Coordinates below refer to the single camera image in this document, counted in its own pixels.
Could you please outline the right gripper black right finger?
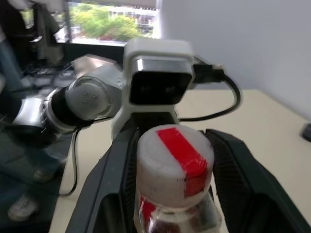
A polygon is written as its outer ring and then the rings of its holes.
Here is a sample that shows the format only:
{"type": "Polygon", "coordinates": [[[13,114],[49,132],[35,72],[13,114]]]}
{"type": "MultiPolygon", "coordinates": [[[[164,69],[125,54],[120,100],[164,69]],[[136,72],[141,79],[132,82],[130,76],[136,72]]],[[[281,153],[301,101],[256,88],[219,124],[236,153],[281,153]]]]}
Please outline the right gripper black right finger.
{"type": "Polygon", "coordinates": [[[309,233],[311,227],[278,180],[231,134],[206,130],[213,175],[230,233],[309,233]]]}

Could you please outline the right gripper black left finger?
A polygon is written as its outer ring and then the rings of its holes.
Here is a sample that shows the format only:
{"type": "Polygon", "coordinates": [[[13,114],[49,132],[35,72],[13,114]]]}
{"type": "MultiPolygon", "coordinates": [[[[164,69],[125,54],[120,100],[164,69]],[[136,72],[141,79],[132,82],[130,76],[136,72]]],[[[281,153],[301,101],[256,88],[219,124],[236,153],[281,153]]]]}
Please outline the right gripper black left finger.
{"type": "Polygon", "coordinates": [[[56,214],[52,233],[135,233],[136,149],[140,130],[123,129],[87,176],[71,214],[56,214]]]}

